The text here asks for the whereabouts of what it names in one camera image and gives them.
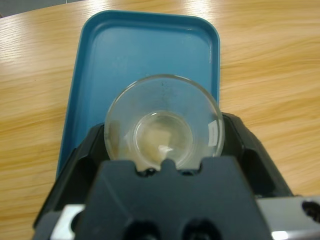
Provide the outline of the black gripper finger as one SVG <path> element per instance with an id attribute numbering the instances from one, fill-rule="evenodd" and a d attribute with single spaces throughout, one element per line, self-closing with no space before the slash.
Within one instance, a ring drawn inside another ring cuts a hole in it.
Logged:
<path id="1" fill-rule="evenodd" d="M 49 212 L 66 205 L 83 204 L 101 162 L 109 161 L 104 141 L 104 124 L 92 127 L 81 144 L 73 149 L 39 211 L 33 227 Z"/>
<path id="2" fill-rule="evenodd" d="M 261 141 L 233 114 L 223 113 L 223 156 L 237 159 L 257 198 L 292 197 L 293 193 Z"/>

